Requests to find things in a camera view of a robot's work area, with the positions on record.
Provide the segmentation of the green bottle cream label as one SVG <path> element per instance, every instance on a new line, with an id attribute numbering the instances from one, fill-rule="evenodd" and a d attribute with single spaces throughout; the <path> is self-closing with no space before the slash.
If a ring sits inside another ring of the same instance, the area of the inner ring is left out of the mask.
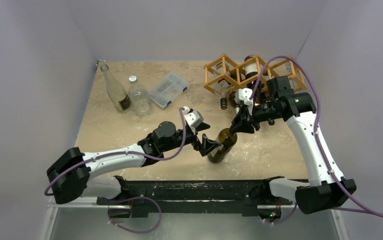
<path id="1" fill-rule="evenodd" d="M 207 156 L 208 160 L 214 164 L 221 163 L 224 160 L 227 154 L 237 143 L 238 136 L 236 133 L 230 132 L 229 128 L 224 128 L 219 132 L 216 140 L 220 142 L 221 145 L 212 150 Z"/>

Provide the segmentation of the clear squat glass bottle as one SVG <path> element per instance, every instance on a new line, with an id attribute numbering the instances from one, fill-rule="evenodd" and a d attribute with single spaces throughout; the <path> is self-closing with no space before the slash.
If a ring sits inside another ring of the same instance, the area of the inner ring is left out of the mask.
<path id="1" fill-rule="evenodd" d="M 129 76 L 128 80 L 131 84 L 128 93 L 134 112 L 141 117 L 149 115 L 152 112 L 152 101 L 148 90 L 138 83 L 136 75 Z"/>

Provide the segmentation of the clear tall glass bottle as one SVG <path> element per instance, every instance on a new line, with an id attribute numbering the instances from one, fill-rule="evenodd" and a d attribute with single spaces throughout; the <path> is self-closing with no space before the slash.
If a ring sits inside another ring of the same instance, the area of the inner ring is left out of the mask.
<path id="1" fill-rule="evenodd" d="M 106 92 L 119 112 L 127 111 L 131 106 L 131 101 L 123 84 L 115 78 L 107 64 L 101 64 L 100 70 L 103 73 L 106 84 Z"/>

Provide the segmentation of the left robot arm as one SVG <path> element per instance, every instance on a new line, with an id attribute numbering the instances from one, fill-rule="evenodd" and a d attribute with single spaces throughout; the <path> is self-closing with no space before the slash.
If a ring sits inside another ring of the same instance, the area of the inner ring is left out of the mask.
<path id="1" fill-rule="evenodd" d="M 168 157 L 171 160 L 188 144 L 203 157 L 221 145 L 205 134 L 199 139 L 187 123 L 176 129 L 174 123 L 163 121 L 147 137 L 128 147 L 105 152 L 81 152 L 78 147 L 71 147 L 47 169 L 49 184 L 44 195 L 53 196 L 57 204 L 72 202 L 85 193 L 92 179 L 120 169 L 165 161 L 164 152 L 177 150 Z"/>

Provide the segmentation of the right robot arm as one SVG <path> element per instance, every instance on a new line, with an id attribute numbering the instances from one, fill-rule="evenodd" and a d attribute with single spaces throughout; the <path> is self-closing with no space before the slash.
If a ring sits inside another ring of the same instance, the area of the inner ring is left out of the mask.
<path id="1" fill-rule="evenodd" d="M 254 106 L 253 91 L 242 88 L 235 93 L 235 102 L 240 109 L 232 120 L 229 130 L 232 133 L 253 134 L 260 123 L 273 124 L 283 119 L 291 129 L 303 156 L 308 182 L 303 183 L 285 177 L 274 177 L 260 190 L 261 199 L 268 204 L 284 198 L 297 204 L 306 214 L 342 206 L 349 198 L 345 192 L 353 194 L 357 185 L 353 179 L 345 178 L 343 172 L 331 158 L 321 130 L 314 130 L 317 109 L 311 95 L 296 93 L 285 76 L 267 81 L 268 98 L 259 106 Z"/>

